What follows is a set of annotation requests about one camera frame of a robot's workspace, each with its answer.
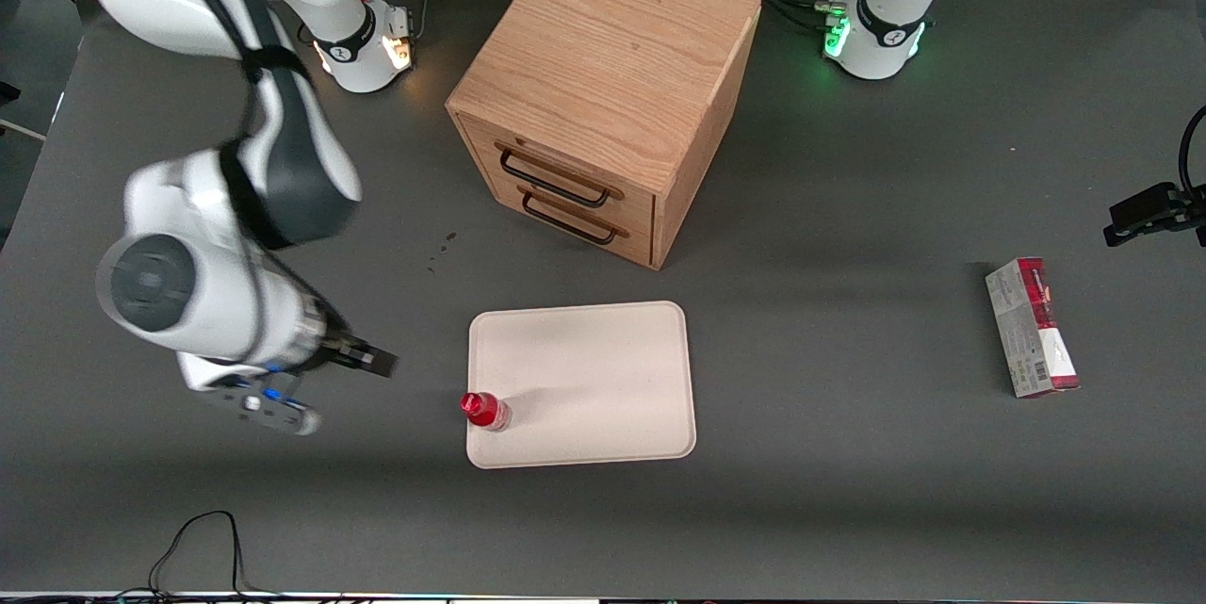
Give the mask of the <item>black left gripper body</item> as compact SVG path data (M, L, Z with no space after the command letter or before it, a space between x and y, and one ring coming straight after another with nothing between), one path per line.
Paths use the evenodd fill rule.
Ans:
M1198 238L1198 246L1205 248L1204 200L1198 199L1193 190L1181 190L1176 184L1164 182L1138 192L1140 219L1134 233L1151 235L1192 230Z

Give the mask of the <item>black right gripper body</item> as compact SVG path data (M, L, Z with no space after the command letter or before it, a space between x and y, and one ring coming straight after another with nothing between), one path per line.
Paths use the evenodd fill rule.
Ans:
M341 326L328 326L324 336L320 339L316 350L320 364L333 363L340 366L370 371L373 368L373 346L361 338L353 336Z

